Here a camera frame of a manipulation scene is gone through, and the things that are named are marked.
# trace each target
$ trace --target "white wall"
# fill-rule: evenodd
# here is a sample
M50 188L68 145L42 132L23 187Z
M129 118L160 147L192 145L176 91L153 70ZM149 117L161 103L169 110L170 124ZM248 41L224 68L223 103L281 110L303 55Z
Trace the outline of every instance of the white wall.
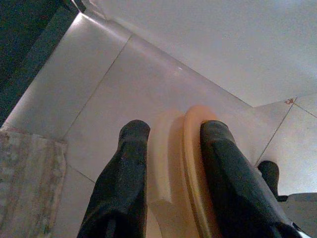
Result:
M251 106L317 92L316 0L93 0Z

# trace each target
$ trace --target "tile grout line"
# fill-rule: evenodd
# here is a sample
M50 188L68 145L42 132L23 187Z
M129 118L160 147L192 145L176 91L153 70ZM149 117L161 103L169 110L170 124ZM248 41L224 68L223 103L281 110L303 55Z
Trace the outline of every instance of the tile grout line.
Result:
M298 106L298 104L294 103L297 107L299 107L300 109L304 110L305 112L307 112L308 114L312 115L313 117L317 118L317 116L315 116L314 114L308 112L307 110L305 110L304 108L302 108L301 106Z
M114 62L118 59L119 55L121 55L122 51L124 50L125 46L128 44L128 42L130 41L132 37L132 34L130 35L130 37L128 38L127 42L124 44L124 46L122 47L122 49L120 50L120 52L118 53L118 55L116 56L116 58L114 59L114 61L111 63L110 67L108 68L108 70L105 72L105 74L103 75L103 77L101 78L101 80L99 81L99 83L97 84L96 88L94 89L93 93L90 95L90 97L88 98L87 102L84 104L84 106L82 107L82 109L79 111L79 113L77 114L76 118L73 120L73 122L71 123L71 125L69 126L68 130L66 131L66 133L64 134L62 140L65 140L65 136L68 134L68 132L70 131L70 129L72 128L72 126L74 125L75 121L77 120L77 118L79 117L79 115L82 113L83 109L86 107L86 105L88 104L88 102L90 101L90 99L94 96L95 92L97 91L97 89L99 88L101 82L103 81L104 77L106 76L106 74L110 71L110 69L112 68Z
M281 127L281 125L283 124L283 122L285 121L287 115L289 114L289 112L291 111L291 109L293 108L295 101L293 102L293 104L290 106L289 110L287 111L286 115L284 116L284 118L282 119L281 123L278 125L277 129L275 130L273 136L271 137L271 139L268 141L266 147L264 148L264 150L262 151L261 155L259 156L257 162L255 163L255 166L257 166L258 162L260 161L262 155L264 154L264 152L266 151L266 149L268 148L268 145L271 143L271 141L273 140L275 134L277 133L278 129Z
M80 172L79 170L77 170L76 168L72 167L69 163L67 163L68 166L70 166L74 171L80 173L82 176L84 176L85 178L87 178L89 181L93 182L94 184L96 184L96 182L94 182L91 178L87 177L86 175L84 175L82 172Z

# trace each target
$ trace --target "bath mat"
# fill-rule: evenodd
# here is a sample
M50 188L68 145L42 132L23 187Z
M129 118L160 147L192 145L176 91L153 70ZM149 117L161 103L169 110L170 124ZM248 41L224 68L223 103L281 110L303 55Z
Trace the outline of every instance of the bath mat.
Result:
M0 238L49 238L66 171L64 143L0 129Z

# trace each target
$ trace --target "beige rug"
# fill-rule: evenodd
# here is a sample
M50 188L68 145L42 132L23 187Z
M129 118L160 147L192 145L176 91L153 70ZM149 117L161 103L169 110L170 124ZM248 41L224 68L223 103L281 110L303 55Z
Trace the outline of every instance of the beige rug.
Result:
M66 171L66 145L0 129L0 238L49 238Z

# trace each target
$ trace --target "tiled floor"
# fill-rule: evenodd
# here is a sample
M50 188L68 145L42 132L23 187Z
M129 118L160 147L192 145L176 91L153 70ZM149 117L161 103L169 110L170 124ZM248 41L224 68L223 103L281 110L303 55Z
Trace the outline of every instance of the tiled floor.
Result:
M316 98L251 108L115 23L79 15L6 125L68 142L54 237L76 237L121 127L167 109L210 106L253 165L277 161L281 194L317 192Z

